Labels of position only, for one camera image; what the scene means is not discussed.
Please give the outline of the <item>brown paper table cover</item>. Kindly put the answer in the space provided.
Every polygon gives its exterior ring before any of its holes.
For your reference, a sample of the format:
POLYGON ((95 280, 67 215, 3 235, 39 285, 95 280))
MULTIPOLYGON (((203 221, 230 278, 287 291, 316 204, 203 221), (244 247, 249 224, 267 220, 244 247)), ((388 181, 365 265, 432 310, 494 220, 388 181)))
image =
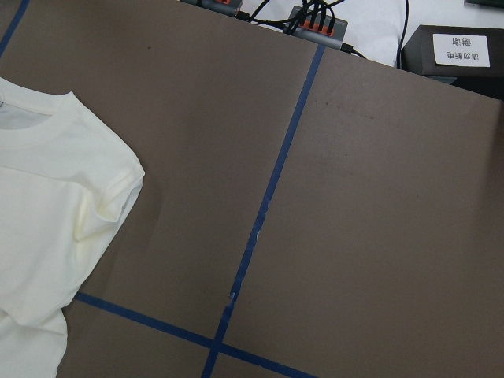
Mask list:
POLYGON ((59 376, 502 376, 500 101, 178 1, 4 1, 1 36, 146 173, 59 376))

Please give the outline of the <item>black box with label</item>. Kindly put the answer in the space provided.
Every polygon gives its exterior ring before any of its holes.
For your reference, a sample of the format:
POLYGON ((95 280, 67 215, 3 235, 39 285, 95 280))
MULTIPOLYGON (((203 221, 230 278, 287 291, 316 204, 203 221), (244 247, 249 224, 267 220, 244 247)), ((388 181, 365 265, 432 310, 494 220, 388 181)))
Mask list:
POLYGON ((401 51, 401 69, 503 99, 503 30, 421 25, 401 51))

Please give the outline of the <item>cream long-sleeve cat shirt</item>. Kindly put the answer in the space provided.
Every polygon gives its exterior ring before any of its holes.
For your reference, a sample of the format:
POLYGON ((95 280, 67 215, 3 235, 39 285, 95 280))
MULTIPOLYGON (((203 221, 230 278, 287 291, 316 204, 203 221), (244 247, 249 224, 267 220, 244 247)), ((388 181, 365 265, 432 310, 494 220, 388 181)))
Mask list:
POLYGON ((135 204, 144 170, 73 93, 1 82, 1 374, 54 377, 62 310, 135 204))

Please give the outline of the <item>grey usb hub orange ports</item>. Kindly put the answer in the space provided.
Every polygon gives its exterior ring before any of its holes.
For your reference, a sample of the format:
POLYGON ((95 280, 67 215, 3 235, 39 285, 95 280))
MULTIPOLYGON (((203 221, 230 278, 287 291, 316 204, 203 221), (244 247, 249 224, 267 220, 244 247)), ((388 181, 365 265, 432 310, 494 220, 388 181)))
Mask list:
POLYGON ((348 22, 333 16, 322 8, 317 13, 310 14, 312 9, 294 6, 285 22, 283 33, 317 43, 334 50, 341 50, 348 22))

